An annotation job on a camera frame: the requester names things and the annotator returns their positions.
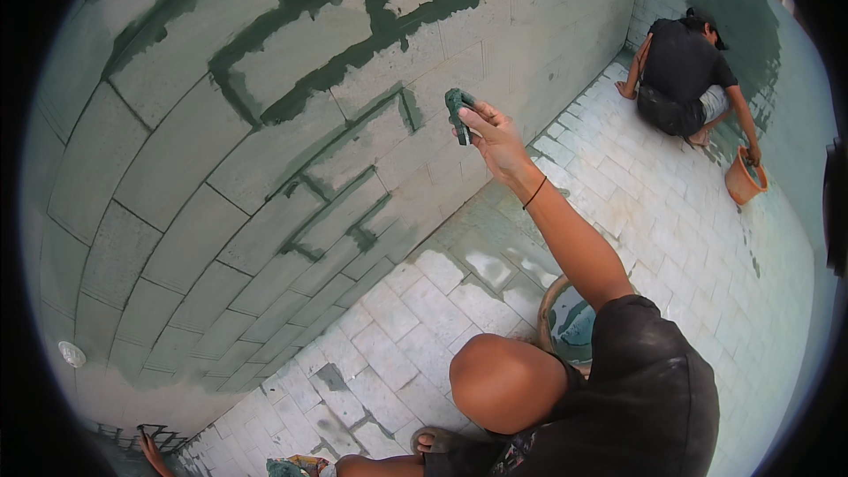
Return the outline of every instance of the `orange bucket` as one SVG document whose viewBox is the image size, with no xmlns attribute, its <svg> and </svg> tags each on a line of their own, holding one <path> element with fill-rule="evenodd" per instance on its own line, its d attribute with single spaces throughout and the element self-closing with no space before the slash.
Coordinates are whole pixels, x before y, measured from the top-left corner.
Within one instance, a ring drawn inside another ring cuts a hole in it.
<svg viewBox="0 0 848 477">
<path fill-rule="evenodd" d="M 733 164 L 730 165 L 730 169 L 724 175 L 727 192 L 738 205 L 745 205 L 752 197 L 769 189 L 769 179 L 766 177 L 766 170 L 762 169 L 762 165 L 754 167 L 757 171 L 757 177 L 762 181 L 762 186 L 759 186 L 757 181 L 748 173 L 745 166 L 747 155 L 748 148 L 740 145 Z"/>
</svg>

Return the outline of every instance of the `wrist band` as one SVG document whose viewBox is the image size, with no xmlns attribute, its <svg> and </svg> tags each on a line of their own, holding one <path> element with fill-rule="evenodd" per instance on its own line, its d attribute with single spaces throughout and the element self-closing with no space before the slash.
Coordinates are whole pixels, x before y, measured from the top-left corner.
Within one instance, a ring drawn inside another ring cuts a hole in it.
<svg viewBox="0 0 848 477">
<path fill-rule="evenodd" d="M 541 190 L 543 186 L 545 186 L 545 181 L 546 181 L 546 180 L 548 180 L 548 176 L 547 176 L 547 175 L 545 175 L 545 178 L 543 178 L 543 179 L 542 179 L 542 184 L 538 186 L 538 188 L 536 189 L 536 193 L 535 193 L 535 194 L 533 194 L 533 197 L 531 197 L 531 198 L 530 198 L 530 201 L 532 201 L 532 200 L 534 199 L 534 197 L 536 197 L 536 194 L 538 193 L 538 191 L 539 191 L 539 190 Z M 524 205 L 524 206 L 522 207 L 522 210 L 526 210 L 526 209 L 527 209 L 527 205 L 529 205 L 529 204 L 530 204 L 530 201 L 528 201 L 528 202 L 526 203 L 526 205 Z"/>
</svg>

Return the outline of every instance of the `flip-flop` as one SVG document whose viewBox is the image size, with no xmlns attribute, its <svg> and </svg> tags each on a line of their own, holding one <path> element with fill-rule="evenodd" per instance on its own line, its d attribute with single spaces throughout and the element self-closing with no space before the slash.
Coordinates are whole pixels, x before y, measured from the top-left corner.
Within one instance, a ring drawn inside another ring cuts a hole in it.
<svg viewBox="0 0 848 477">
<path fill-rule="evenodd" d="M 418 437 L 421 435 L 430 435 L 432 437 L 430 451 L 421 451 L 418 449 L 418 446 L 421 445 L 418 441 Z M 409 447 L 412 449 L 413 453 L 447 453 L 450 450 L 462 447 L 470 442 L 473 442 L 473 440 L 467 436 L 460 435 L 454 431 L 449 431 L 448 429 L 442 429 L 440 427 L 422 427 L 412 434 L 412 438 L 409 439 Z"/>
</svg>

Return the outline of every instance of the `sponge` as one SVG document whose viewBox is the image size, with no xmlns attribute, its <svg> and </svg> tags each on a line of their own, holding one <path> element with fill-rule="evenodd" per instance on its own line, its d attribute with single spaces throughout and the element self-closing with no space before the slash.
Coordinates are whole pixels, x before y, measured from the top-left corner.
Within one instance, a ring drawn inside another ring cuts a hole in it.
<svg viewBox="0 0 848 477">
<path fill-rule="evenodd" d="M 450 112 L 449 120 L 450 123 L 454 124 L 456 138 L 460 141 L 460 145 L 471 145 L 472 134 L 468 130 L 468 126 L 460 120 L 460 109 L 462 106 L 466 106 L 473 110 L 474 96 L 471 96 L 464 90 L 453 88 L 444 93 L 444 104 L 448 107 L 448 112 Z"/>
</svg>

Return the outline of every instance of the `painted wall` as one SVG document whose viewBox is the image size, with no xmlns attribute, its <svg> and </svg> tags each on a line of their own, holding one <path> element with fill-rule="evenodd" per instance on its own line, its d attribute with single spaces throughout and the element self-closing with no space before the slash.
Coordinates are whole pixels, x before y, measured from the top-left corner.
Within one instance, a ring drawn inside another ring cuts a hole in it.
<svg viewBox="0 0 848 477">
<path fill-rule="evenodd" d="M 628 47 L 635 49 L 644 41 L 654 20 L 679 18 L 690 5 L 715 16 L 729 46 L 727 63 L 757 124 L 769 184 L 788 197 L 814 253 L 816 280 L 806 350 L 779 438 L 817 383 L 831 330 L 836 279 L 825 266 L 821 216 L 825 148 L 836 136 L 829 80 L 810 38 L 777 0 L 636 0 Z M 712 140 L 709 153 L 726 167 L 736 144 L 744 143 L 735 115 L 715 128 Z M 792 388 L 786 389 L 791 394 Z M 762 452 L 768 448 L 756 447 Z"/>
<path fill-rule="evenodd" d="M 77 0 L 21 196 L 30 298 L 72 406 L 121 449 L 138 424 L 176 449 L 488 180 L 445 90 L 496 101 L 530 141 L 617 54 L 632 6 Z"/>
</svg>

